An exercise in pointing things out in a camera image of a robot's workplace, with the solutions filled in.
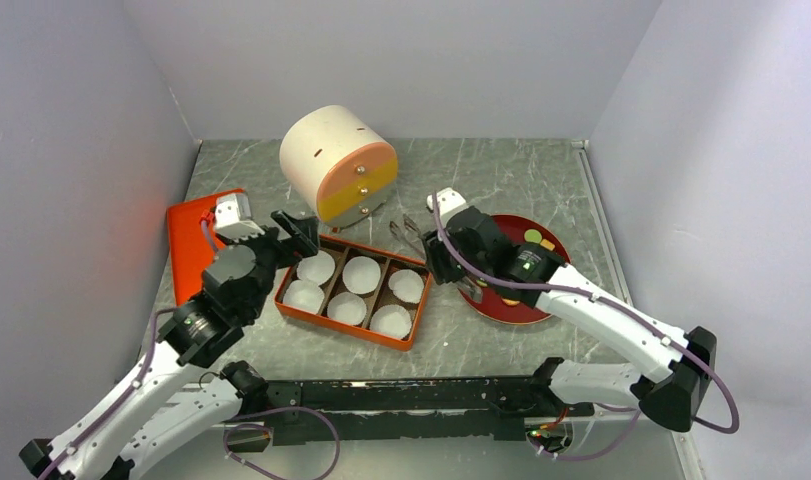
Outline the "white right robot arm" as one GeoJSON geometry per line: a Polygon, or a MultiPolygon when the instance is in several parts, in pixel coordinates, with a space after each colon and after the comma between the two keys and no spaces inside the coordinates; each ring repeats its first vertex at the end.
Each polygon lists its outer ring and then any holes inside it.
{"type": "Polygon", "coordinates": [[[686,331],[639,311],[554,251],[512,240],[465,201],[430,196],[426,208],[433,228],[421,242],[439,283],[471,280],[500,305],[557,316],[622,356],[616,365],[545,360],[530,389],[538,412],[553,415],[565,405],[597,403],[638,410],[675,432],[711,427],[698,410],[710,385],[720,381],[714,333],[701,326],[686,331]]]}

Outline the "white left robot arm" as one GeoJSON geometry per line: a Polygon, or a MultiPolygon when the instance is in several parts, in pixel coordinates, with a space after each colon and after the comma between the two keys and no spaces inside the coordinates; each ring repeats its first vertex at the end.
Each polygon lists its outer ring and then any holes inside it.
{"type": "Polygon", "coordinates": [[[223,248],[201,273],[201,289],[152,314],[151,345],[84,417],[52,439],[33,439],[19,457],[37,479],[140,479],[167,455],[237,415],[259,417],[265,382],[248,366],[169,408],[185,386],[243,337],[260,317],[278,270],[317,254],[319,221],[278,210],[276,226],[218,217],[223,248]]]}

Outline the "silver metal tongs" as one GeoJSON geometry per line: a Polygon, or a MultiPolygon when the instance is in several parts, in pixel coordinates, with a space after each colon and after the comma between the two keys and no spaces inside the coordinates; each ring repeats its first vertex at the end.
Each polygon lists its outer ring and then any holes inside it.
{"type": "MultiPolygon", "coordinates": [[[[426,262],[426,255],[420,242],[422,232],[412,218],[403,214],[401,224],[391,220],[388,227],[390,233],[399,243],[405,245],[418,259],[426,262]]],[[[464,277],[460,279],[455,283],[455,286],[469,300],[476,303],[482,301],[482,288],[470,278],[464,277]]]]}

